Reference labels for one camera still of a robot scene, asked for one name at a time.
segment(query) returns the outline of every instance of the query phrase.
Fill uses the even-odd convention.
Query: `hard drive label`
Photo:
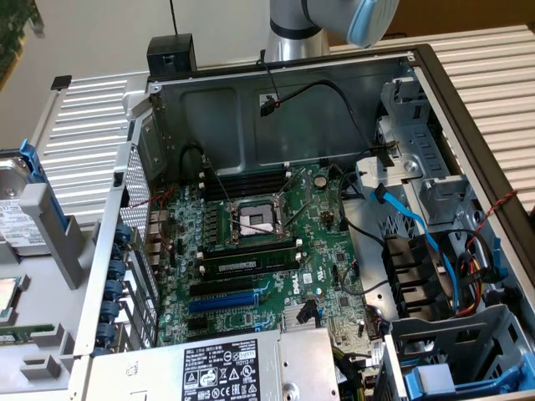
[[[33,219],[18,206],[18,200],[0,200],[0,233],[13,247],[46,245]]]
[[[184,351],[182,401],[260,401],[257,340]]]

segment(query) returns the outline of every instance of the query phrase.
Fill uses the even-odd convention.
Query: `black box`
[[[150,77],[170,77],[196,71],[195,50],[191,33],[152,38],[147,49]]]

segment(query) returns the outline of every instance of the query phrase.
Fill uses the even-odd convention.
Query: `white wall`
[[[147,70],[153,36],[173,33],[168,0],[37,0],[45,38],[27,29],[23,56],[0,93],[0,148],[33,134],[55,76]],[[251,57],[269,29],[268,0],[175,0],[179,30],[193,33],[199,65]]]

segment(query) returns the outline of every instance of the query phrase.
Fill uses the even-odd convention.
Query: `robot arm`
[[[399,0],[271,0],[267,61],[329,53],[322,28],[368,48],[392,22]]]

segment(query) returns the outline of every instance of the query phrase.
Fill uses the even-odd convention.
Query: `motherboard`
[[[346,285],[362,290],[339,216],[339,176],[319,165],[276,176],[282,178],[252,177],[261,195],[251,195],[254,184],[243,192],[229,180],[207,177],[177,189],[157,213],[168,217],[152,232],[169,250],[162,249],[158,261],[159,346],[300,329],[295,317],[312,302],[317,315],[312,311],[307,324],[327,327],[345,352],[367,352],[363,299],[340,286],[352,269]],[[270,182],[273,193],[265,194]]]

